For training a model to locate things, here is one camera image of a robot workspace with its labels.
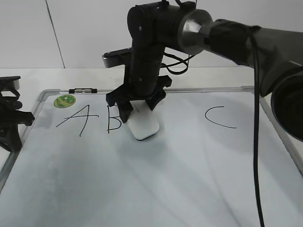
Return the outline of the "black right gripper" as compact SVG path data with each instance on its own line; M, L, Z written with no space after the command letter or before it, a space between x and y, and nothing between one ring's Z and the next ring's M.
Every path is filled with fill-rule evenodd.
M123 123L126 123L134 110L130 101L145 100L151 111L157 106L157 104L166 97L164 87L171 86L171 78L168 75L158 76L156 81L156 87L151 95L139 96L135 93L134 88L128 83L130 76L130 66L125 66L124 69L124 81L115 90L106 94L106 102L109 106L114 106L117 103L119 110L119 116Z

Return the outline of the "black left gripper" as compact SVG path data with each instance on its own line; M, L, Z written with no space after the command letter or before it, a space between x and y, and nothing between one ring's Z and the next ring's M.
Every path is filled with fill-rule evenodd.
M31 112L20 111L23 104L20 98L20 76L0 78L0 91L9 91L12 96L0 96L0 146L7 151L20 151L22 142L18 132L18 126L23 124L31 126L35 120Z

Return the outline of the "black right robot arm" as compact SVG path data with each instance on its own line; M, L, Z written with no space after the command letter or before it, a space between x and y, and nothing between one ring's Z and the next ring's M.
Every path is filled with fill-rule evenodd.
M107 68L124 65L121 86L106 96L117 105L123 122L132 101L144 100L150 109L165 97L168 76L160 76L166 48L188 55L208 51L256 70L259 95L271 95L271 108L281 127L303 138L303 34L213 20L193 2L170 5L166 0L132 7L127 15L130 48L104 54Z

